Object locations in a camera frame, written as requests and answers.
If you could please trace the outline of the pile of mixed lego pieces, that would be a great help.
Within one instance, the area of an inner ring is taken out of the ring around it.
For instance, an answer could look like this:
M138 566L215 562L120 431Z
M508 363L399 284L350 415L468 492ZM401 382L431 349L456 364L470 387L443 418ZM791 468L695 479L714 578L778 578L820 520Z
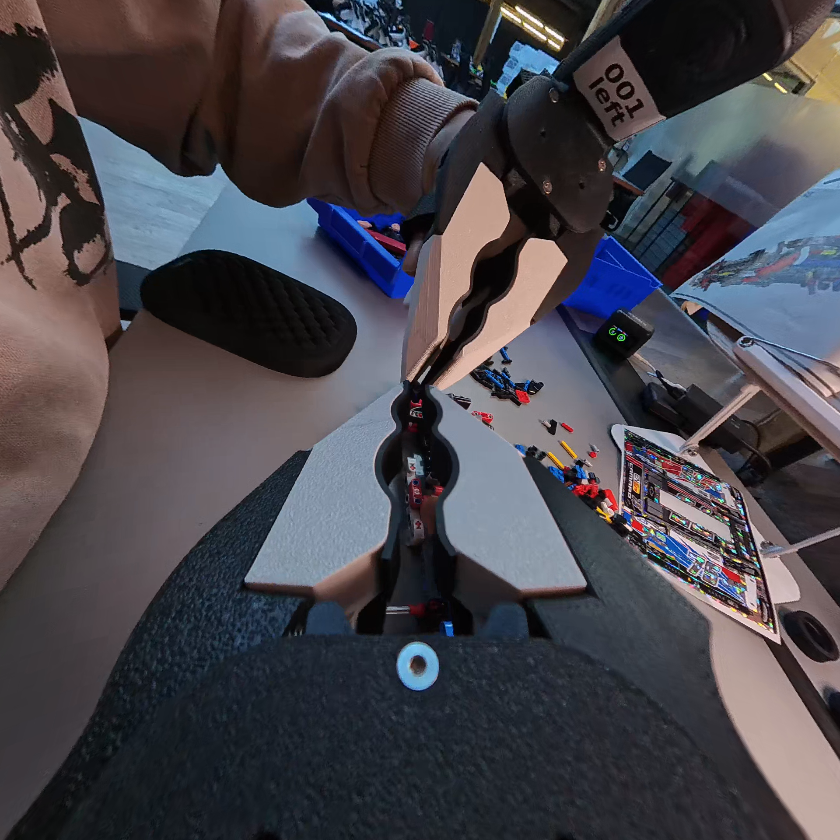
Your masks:
M444 395L457 403L467 403L465 412L476 415L475 421L455 417L455 410L444 408L440 433L446 449L454 455L453 485L444 495L445 530L455 540L455 546L467 534L466 521L475 518L477 528L488 528L499 522L502 514L512 515L513 525L507 534L519 527L547 528L548 514L538 513L542 502L530 482L529 467L544 478L558 480L556 487L572 489L591 509L617 513L617 502L611 496L615 479L594 482L590 473L596 467L577 467L576 457L554 458L551 449L554 437L546 437L538 430L537 418L529 409L516 408L507 401L498 401L483 392L476 383L457 383L436 392L436 399Z

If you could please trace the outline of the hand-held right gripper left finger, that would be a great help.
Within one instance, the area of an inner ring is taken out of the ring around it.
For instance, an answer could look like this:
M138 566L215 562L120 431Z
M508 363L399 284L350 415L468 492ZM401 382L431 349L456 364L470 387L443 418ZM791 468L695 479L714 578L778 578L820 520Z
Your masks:
M392 515L375 460L396 430L392 406L403 391L393 387L312 447L245 575L246 588L334 602L348 618L375 598Z

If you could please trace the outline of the black device green display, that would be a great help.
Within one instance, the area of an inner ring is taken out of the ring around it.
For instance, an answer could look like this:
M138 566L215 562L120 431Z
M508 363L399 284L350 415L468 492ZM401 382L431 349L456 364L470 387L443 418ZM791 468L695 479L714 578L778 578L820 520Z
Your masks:
M594 346L612 359L625 361L655 334L655 327L624 308L615 310L594 333Z

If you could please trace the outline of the black power adapter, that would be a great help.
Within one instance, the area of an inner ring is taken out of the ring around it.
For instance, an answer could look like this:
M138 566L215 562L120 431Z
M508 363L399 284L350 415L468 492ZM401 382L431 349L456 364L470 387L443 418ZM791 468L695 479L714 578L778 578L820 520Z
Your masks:
M706 423L687 438L684 444L681 445L678 453L680 455L697 455L701 442L712 435L729 418L735 416L738 410L749 403L761 391L762 388L760 385L748 381L729 403L712 414Z

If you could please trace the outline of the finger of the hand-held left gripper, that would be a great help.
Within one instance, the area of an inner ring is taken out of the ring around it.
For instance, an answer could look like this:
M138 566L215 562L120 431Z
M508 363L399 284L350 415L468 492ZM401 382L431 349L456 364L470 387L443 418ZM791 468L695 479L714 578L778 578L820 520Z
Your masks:
M530 324L567 262L551 239L527 238L478 263L471 300L427 373L439 390L456 383Z
M527 237L513 220L501 180L479 163L442 233L431 234L421 247L416 280L409 294L408 321L402 348L402 378L418 384L449 385L467 371L460 360L481 361L527 328L526 304L513 291L518 268L479 287L478 299L463 308L474 291L476 266L483 259L513 248L512 259Z

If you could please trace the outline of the person's left forearm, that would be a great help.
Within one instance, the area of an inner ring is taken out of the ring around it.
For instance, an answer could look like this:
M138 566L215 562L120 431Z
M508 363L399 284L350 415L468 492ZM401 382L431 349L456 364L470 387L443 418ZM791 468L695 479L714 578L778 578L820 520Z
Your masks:
M404 49L329 31L305 2L38 2L81 117L171 172L218 165L253 200L406 214L421 155L456 111Z

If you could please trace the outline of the small black charger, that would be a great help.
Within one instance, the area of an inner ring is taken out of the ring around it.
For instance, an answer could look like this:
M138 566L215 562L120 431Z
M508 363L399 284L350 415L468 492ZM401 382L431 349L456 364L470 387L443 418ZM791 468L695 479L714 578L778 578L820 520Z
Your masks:
M673 427L681 428L685 425L685 418L677 403L685 395L686 389L679 385L651 381L645 385L640 398L647 413Z

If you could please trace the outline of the lego car model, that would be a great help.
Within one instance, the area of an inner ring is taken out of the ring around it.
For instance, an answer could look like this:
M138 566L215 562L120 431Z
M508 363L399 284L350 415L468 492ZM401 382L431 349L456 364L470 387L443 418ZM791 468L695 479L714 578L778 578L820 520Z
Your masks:
M436 506L451 461L436 441L437 408L418 385L406 384L385 464L391 471L395 530L387 560L383 630L392 635L454 637L463 618L454 597L455 556L438 534Z

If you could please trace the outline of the heap of large lego parts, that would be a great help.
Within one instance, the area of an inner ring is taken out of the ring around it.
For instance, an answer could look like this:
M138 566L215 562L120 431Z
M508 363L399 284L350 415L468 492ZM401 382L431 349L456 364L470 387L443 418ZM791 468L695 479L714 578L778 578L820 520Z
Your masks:
M367 219L357 219L357 225L363 228L383 249L398 260L404 259L407 246L402 235L402 227L399 223L391 223L384 226L373 225Z

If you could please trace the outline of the holographic sticker sheet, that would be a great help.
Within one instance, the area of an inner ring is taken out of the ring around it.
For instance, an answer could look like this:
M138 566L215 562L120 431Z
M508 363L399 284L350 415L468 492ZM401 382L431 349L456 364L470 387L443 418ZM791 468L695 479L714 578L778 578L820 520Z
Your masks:
M621 424L610 435L621 456L617 503L637 549L698 600L781 644L770 578L741 491L701 458L680 456L676 435Z

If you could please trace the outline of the blue plastic bin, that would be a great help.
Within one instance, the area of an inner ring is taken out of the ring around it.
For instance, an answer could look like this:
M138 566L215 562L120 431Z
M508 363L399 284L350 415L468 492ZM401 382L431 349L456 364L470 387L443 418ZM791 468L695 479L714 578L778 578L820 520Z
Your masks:
M612 236L605 236L581 284L563 305L606 319L618 309L632 310L662 283Z

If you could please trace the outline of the pile of black blue pins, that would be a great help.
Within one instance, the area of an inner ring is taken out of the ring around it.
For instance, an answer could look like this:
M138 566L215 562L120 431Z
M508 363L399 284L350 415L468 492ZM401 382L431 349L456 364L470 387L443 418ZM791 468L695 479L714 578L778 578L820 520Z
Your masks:
M498 360L491 356L481 362L469 376L498 400L508 401L515 406L530 404L531 399L541 393L544 383L534 379L516 381L509 370L512 358L508 348L502 347L498 355Z

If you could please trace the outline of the person's left hand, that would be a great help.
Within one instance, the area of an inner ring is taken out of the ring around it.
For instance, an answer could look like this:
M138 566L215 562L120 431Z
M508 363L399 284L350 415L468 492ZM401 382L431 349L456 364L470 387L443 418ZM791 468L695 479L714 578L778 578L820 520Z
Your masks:
M443 214L446 203L463 193L460 170L471 164L469 133L475 128L478 108L462 108L436 129L421 155L419 186L421 194L414 214L426 225L436 214Z

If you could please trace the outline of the white book stand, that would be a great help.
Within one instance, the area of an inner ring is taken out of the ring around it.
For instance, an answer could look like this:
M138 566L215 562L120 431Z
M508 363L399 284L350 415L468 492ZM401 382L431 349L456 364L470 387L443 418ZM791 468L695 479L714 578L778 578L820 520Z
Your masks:
M647 383L643 375L656 371L669 381L698 385L721 406L747 382L761 386L762 391L729 418L746 421L744 408L756 401L765 410L748 427L753 431L746 448L751 458L733 474L780 532L771 536L770 526L759 526L770 541L771 558L790 568L794 557L802 560L838 603L838 467L813 465L805 473L806 460L820 450L838 460L838 395L816 391L753 339L720 344L697 329L656 332L641 355L642 361L604 362L603 383L629 425L663 426L641 402Z

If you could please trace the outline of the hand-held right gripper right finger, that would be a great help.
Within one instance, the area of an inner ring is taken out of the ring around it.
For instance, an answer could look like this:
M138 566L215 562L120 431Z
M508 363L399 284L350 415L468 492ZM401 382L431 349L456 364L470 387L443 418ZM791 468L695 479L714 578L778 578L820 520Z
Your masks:
M452 472L437 534L455 556L454 595L478 624L498 604L583 594L585 575L514 445L434 387L434 441Z

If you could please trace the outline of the lego instruction booklet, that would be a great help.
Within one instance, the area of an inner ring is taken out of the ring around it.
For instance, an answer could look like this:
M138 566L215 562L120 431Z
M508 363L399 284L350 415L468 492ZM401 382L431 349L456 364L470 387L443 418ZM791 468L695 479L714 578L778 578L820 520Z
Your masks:
M831 171L675 298L706 309L838 394L839 170Z

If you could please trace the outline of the black quilted chair seat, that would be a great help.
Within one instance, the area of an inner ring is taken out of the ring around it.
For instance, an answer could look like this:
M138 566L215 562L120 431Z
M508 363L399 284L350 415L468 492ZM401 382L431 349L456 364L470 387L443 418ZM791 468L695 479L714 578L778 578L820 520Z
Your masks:
M180 256L140 286L165 324L270 371L317 379L340 368L358 336L340 302L276 269L219 249Z

